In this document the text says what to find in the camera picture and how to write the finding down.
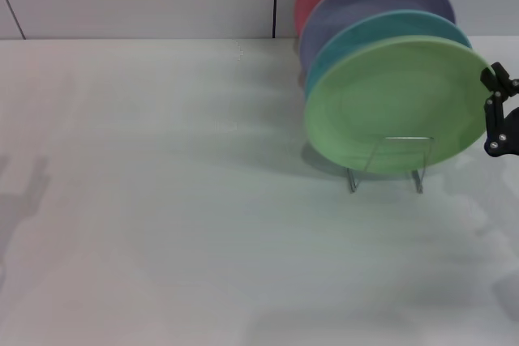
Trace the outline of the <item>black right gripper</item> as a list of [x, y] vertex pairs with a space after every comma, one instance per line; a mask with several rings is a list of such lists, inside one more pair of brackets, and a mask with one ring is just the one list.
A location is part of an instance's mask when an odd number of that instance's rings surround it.
[[499, 63], [485, 68], [480, 81], [491, 93], [484, 105], [486, 141], [484, 150], [491, 157], [519, 155], [519, 108], [504, 116], [504, 102], [518, 95], [518, 79], [511, 79]]

